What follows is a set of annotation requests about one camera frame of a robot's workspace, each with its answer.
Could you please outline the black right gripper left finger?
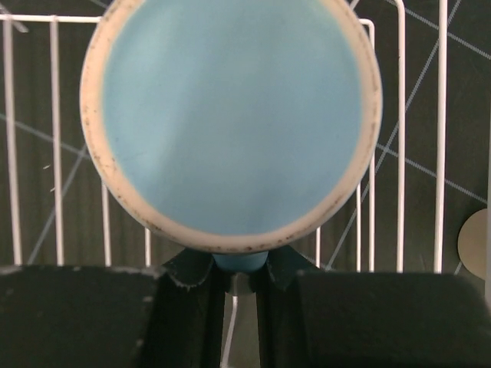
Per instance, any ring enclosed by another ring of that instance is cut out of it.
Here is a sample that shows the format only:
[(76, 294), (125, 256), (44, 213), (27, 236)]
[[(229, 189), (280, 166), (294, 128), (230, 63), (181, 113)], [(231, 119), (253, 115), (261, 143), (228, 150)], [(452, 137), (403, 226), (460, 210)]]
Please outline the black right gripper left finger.
[(1, 269), (3, 367), (217, 367), (224, 293), (211, 256), (160, 266)]

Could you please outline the light blue mug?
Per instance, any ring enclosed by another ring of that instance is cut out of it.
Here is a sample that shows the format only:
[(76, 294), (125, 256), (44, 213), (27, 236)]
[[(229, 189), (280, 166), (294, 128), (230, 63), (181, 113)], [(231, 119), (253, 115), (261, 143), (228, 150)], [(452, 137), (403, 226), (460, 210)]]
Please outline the light blue mug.
[(115, 1), (80, 85), (84, 139), (115, 199), (233, 270), (346, 203), (382, 105), (345, 1)]

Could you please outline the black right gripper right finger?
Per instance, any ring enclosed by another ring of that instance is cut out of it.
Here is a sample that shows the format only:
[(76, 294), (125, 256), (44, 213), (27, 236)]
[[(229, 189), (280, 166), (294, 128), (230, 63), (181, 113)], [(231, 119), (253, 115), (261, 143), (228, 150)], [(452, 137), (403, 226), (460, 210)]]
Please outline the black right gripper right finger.
[(257, 293), (263, 367), (488, 367), (490, 311), (453, 274), (340, 272), (269, 253)]

